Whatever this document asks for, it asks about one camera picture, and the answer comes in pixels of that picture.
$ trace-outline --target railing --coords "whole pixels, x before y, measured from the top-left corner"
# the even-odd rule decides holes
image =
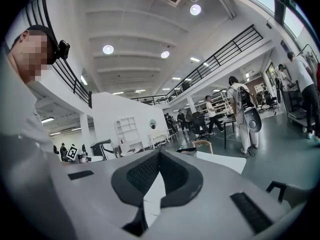
[[[175,86],[167,95],[161,95],[163,102],[170,102],[188,88],[199,82],[201,79],[211,74],[223,64],[227,63],[235,56],[239,55],[249,47],[253,46],[255,43],[262,40],[262,35],[255,29],[254,25],[246,28],[231,41],[225,44],[222,48],[216,51],[211,57],[206,59],[201,63],[195,70],[183,78],[183,80]],[[139,102],[146,101],[144,103],[149,103],[149,105],[157,104],[153,100],[160,96],[149,96],[133,98],[132,100],[137,100]]]
[[[30,26],[39,24],[46,26],[52,30],[53,37],[57,41],[54,30],[52,28],[46,0],[30,0],[24,8],[28,23]],[[91,94],[92,92],[85,89],[70,68],[68,62],[64,59],[57,59],[52,65],[60,78],[70,87],[75,95],[88,104],[92,108]]]

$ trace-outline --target round mirror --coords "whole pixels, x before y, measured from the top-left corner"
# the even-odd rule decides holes
[[[151,129],[156,129],[157,127],[157,122],[153,119],[150,120],[150,127]]]

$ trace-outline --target round ceiling light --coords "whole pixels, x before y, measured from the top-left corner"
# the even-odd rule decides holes
[[[190,7],[190,13],[192,15],[198,15],[199,13],[201,13],[201,7],[198,4],[194,4]]]
[[[170,55],[170,52],[168,52],[167,50],[165,50],[163,53],[161,53],[161,58],[162,59],[166,59],[168,58]]]
[[[105,53],[105,54],[112,54],[114,52],[114,47],[112,45],[106,45],[105,47],[103,47],[102,51]]]

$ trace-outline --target brown wall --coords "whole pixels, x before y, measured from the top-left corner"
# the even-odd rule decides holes
[[[266,83],[264,81],[264,78],[261,76],[251,82],[248,82],[248,83],[245,83],[245,85],[248,87],[248,89],[250,90],[250,92],[254,95],[254,97],[257,96],[257,93],[256,93],[256,89],[255,89],[255,86],[258,85],[258,84],[261,84],[263,83],[264,86],[266,86]]]

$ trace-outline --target shoe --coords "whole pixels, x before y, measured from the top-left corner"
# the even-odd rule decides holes
[[[311,132],[308,132],[306,138],[309,139],[309,140],[311,140],[313,135],[315,135],[315,131],[314,131],[314,130],[312,131],[312,133],[311,133]]]
[[[318,146],[320,146],[320,137],[314,136],[314,141]]]

